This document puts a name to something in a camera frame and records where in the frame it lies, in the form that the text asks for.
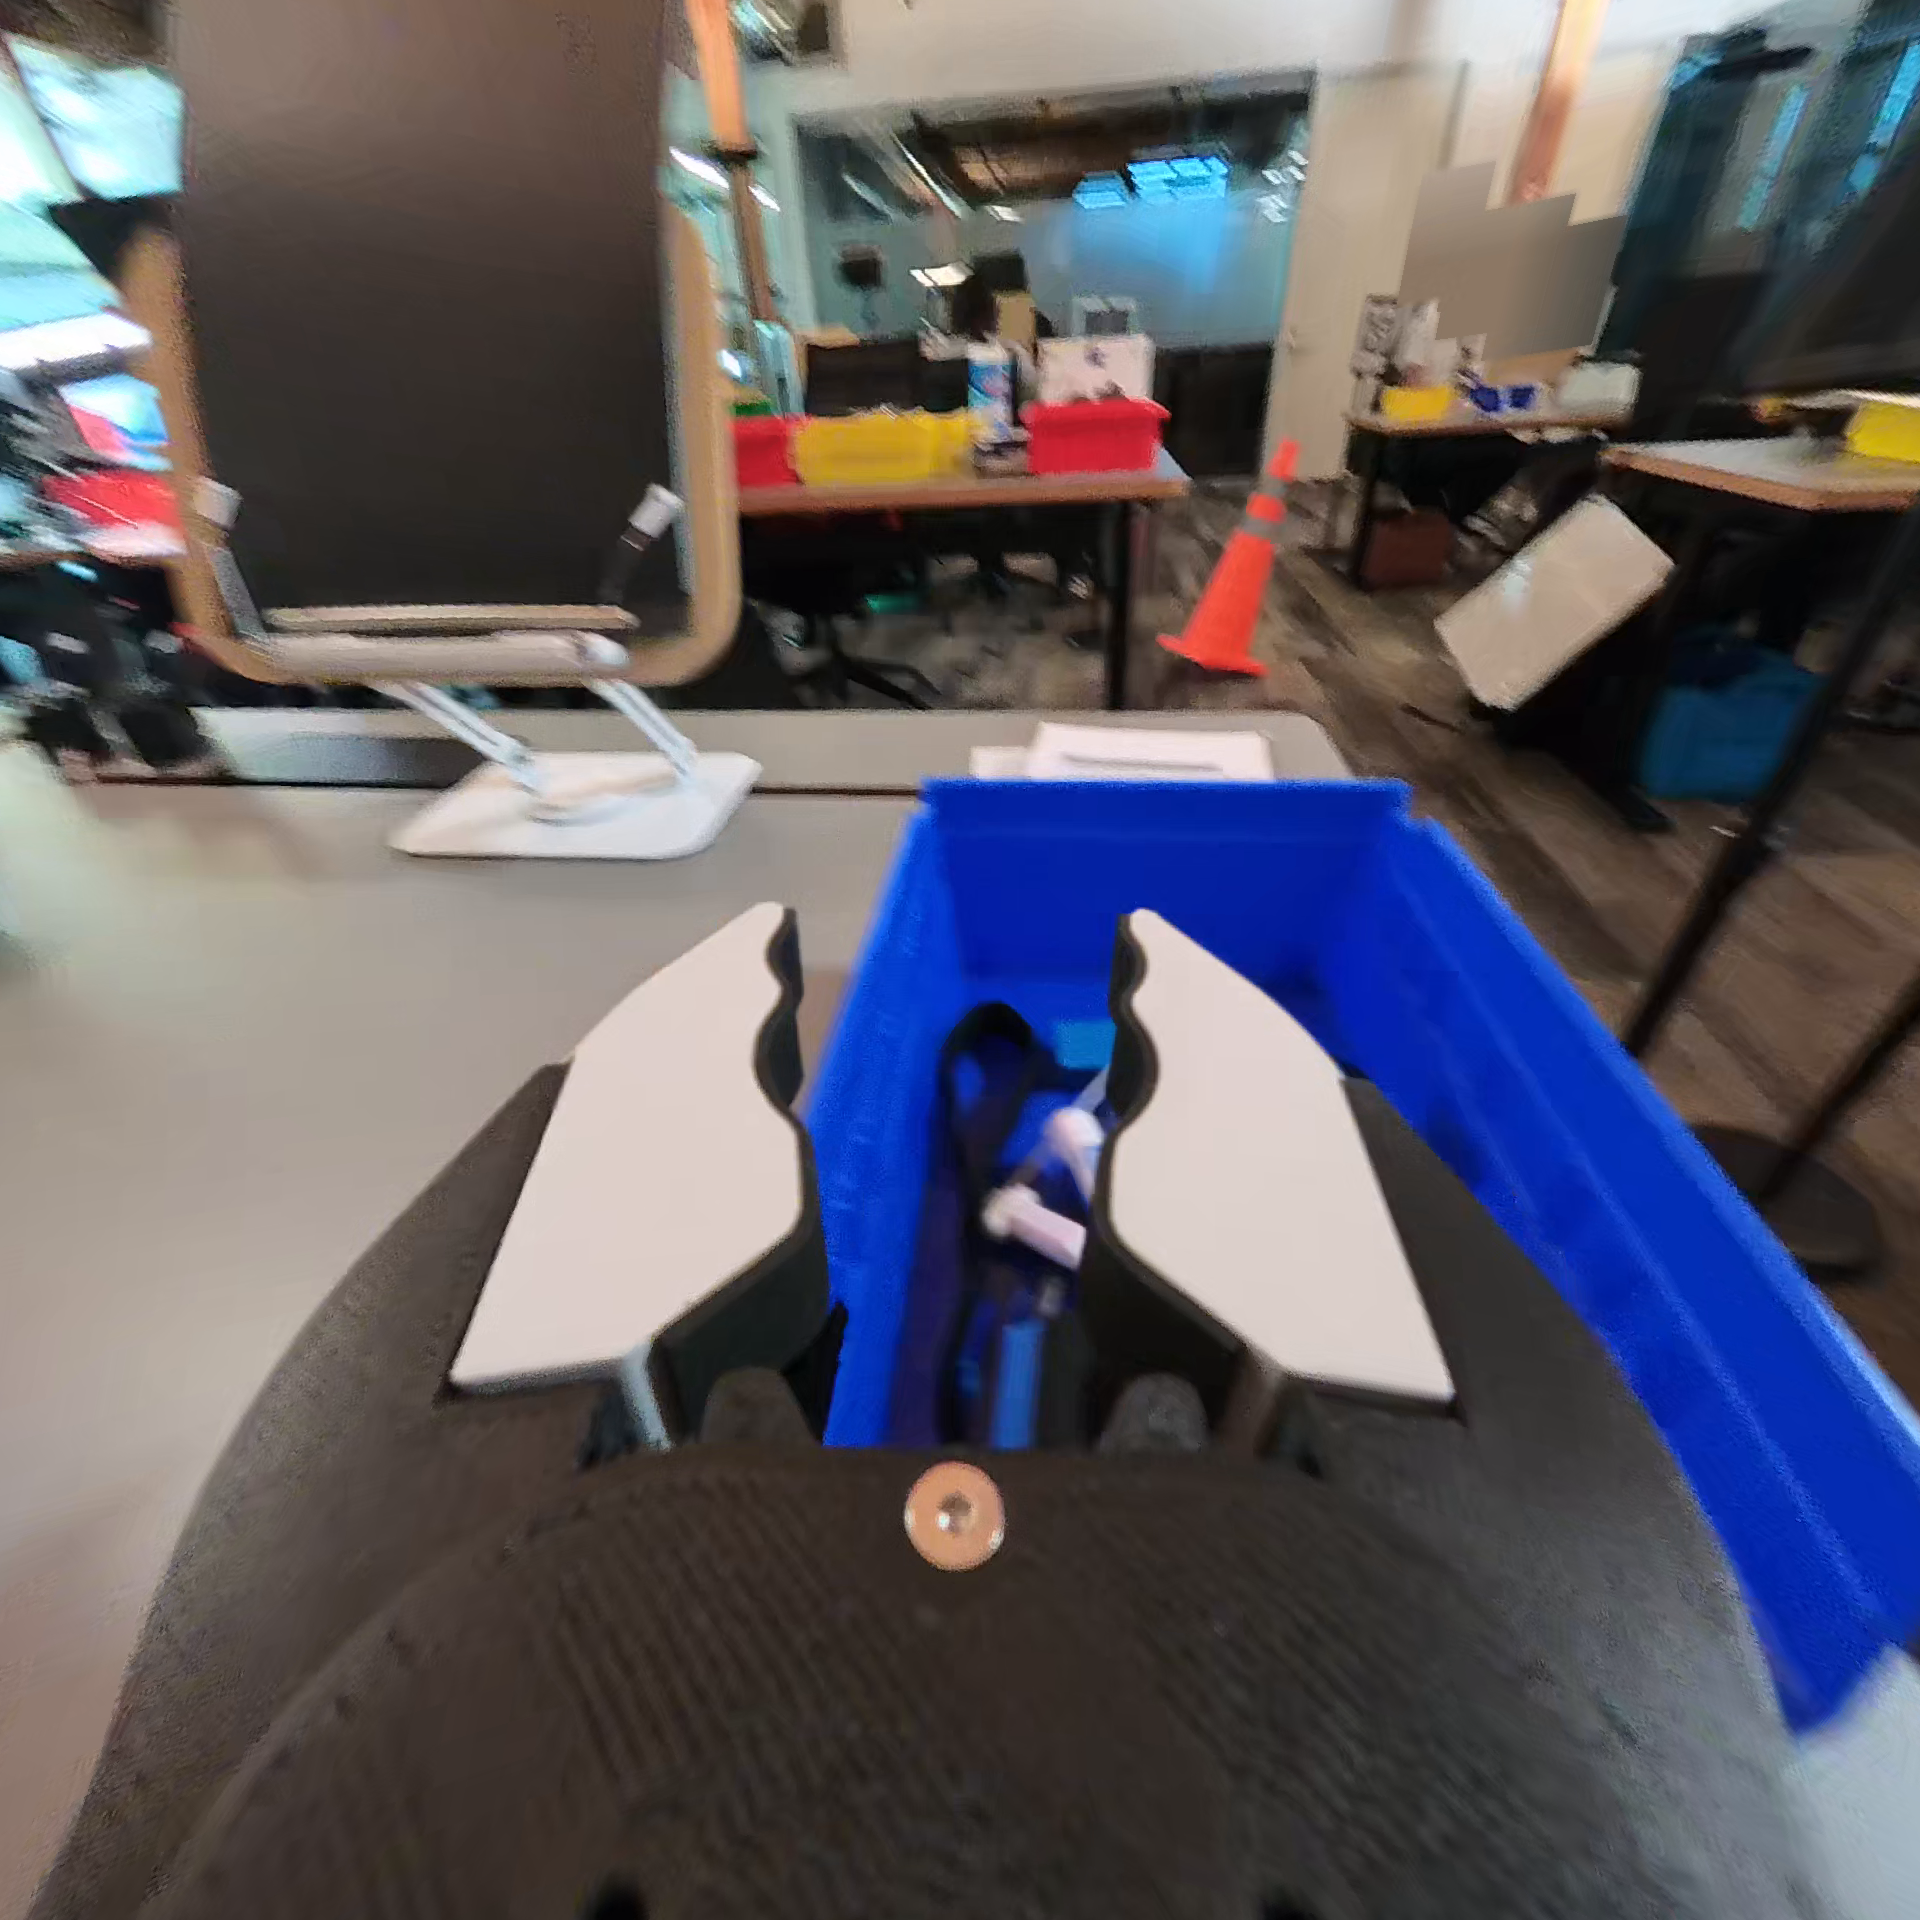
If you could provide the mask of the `paper sheets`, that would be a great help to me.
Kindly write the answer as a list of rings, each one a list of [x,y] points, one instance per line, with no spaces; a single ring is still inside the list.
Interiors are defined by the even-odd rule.
[[[1264,785],[1277,777],[1256,732],[1082,727],[1037,723],[1008,748],[974,748],[967,773],[990,782],[1096,785]]]

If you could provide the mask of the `wooden table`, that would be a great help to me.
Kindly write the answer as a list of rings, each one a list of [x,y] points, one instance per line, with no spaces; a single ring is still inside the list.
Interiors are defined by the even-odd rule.
[[[1375,529],[1375,491],[1389,443],[1422,442],[1535,442],[1540,436],[1615,438],[1624,431],[1635,402],[1602,402],[1594,406],[1531,406],[1527,411],[1484,413],[1482,410],[1448,406],[1439,417],[1399,419],[1386,413],[1347,411],[1341,425],[1348,431],[1347,473],[1354,481],[1354,526],[1343,550],[1347,578],[1365,588],[1365,562]]]
[[[1187,499],[1192,478],[1163,447],[1141,471],[990,471],[948,473],[872,486],[746,486],[740,521],[930,518],[987,513],[1099,509],[1108,532],[1106,627],[1102,630],[1102,702],[1111,713],[1132,707],[1135,590],[1142,577],[1144,513]]]

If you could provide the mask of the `white board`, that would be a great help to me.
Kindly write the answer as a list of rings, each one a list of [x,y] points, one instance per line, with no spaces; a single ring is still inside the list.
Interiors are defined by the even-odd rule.
[[[1470,697],[1511,713],[1640,613],[1671,573],[1660,545],[1612,499],[1589,493],[1432,629]]]

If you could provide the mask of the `laptop computer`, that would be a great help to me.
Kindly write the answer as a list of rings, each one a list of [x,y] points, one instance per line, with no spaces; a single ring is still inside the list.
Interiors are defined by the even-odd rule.
[[[198,453],[262,617],[626,617],[642,686],[740,613],[714,268],[674,209],[677,5],[164,5]]]

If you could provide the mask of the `white laptop stand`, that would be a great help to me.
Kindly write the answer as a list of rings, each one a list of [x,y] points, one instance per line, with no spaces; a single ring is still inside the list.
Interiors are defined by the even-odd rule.
[[[408,858],[664,861],[714,845],[760,779],[742,753],[703,753],[640,689],[590,690],[647,741],[645,753],[538,753],[450,690],[383,681],[376,690],[476,750],[483,766],[391,837]]]

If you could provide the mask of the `white box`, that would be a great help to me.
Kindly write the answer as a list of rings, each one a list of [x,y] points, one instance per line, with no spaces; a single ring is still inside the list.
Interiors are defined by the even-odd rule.
[[[1039,338],[1037,405],[1155,397],[1157,348],[1139,332]]]

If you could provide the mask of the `red plastic bin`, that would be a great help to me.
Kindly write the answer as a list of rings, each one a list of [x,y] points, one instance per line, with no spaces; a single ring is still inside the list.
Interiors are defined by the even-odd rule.
[[[1168,410],[1152,397],[1034,399],[1024,410],[1026,468],[1035,475],[1149,473]]]

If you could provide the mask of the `blue bag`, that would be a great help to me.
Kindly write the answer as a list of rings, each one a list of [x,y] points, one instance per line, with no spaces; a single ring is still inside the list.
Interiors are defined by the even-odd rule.
[[[1822,675],[1733,625],[1683,630],[1640,739],[1639,791],[1651,799],[1755,799],[1822,686]]]

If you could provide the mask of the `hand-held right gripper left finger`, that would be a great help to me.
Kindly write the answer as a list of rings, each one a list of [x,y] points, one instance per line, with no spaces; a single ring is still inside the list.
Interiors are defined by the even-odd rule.
[[[756,903],[647,975],[572,1052],[448,1388],[612,1389],[640,1450],[696,1438],[734,1373],[831,1404],[831,1284],[797,1116],[803,961]]]

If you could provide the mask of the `orange traffic cone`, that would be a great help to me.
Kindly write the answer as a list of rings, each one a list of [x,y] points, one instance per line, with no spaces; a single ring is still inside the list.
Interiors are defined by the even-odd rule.
[[[1159,636],[1163,654],[1223,679],[1259,681],[1268,675],[1254,654],[1254,637],[1280,554],[1298,457],[1295,438],[1277,443],[1187,625],[1176,634]]]

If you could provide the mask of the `white plastic fitting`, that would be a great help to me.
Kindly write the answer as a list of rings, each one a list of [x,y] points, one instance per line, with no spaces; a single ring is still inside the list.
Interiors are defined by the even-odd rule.
[[[1064,1274],[1076,1271],[1106,1140],[1096,1109],[1074,1101],[1046,1116],[1024,1159],[980,1203],[978,1228],[990,1242],[1010,1242]]]

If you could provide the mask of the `black stand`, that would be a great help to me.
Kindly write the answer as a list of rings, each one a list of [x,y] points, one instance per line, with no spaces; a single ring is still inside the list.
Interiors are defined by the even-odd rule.
[[[1742,891],[1779,852],[1788,813],[1839,709],[1877,654],[1891,614],[1914,588],[1916,564],[1918,506],[1911,503],[1880,549],[1868,590],[1839,641],[1834,670],[1803,709],[1760,796],[1746,805],[1742,825],[1696,886],[1660,966],[1622,1025],[1618,1037],[1631,1058],[1643,1058],[1654,1047]],[[1886,1231],[1874,1201],[1861,1185],[1826,1164],[1822,1151],[1916,1039],[1916,1028],[1918,978],[1911,975],[1852,1060],[1836,1071],[1788,1137],[1770,1139],[1740,1127],[1696,1130],[1698,1142],[1725,1180],[1767,1221],[1814,1284],[1858,1284],[1869,1281],[1883,1261]]]

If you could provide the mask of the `yellow plastic bin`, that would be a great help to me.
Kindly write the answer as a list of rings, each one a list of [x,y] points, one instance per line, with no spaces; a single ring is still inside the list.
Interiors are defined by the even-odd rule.
[[[790,465],[807,490],[894,490],[968,473],[968,413],[870,410],[803,417],[788,434]]]

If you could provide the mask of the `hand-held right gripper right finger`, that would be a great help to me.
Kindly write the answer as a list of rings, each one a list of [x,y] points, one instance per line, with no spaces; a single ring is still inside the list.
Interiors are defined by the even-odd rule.
[[[1078,1263],[1102,1395],[1165,1375],[1210,1420],[1275,1420],[1303,1391],[1448,1414],[1448,1359],[1336,1058],[1149,908],[1116,926],[1111,1017]]]

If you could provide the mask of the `blue plastic bin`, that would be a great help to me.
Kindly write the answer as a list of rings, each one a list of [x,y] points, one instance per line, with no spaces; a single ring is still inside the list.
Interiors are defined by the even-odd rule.
[[[1106,1013],[1155,908],[1357,1067],[1622,1365],[1805,1733],[1916,1651],[1916,1413],[1456,841],[1388,782],[925,782],[807,1091],[827,1442],[888,1425],[939,1049]]]

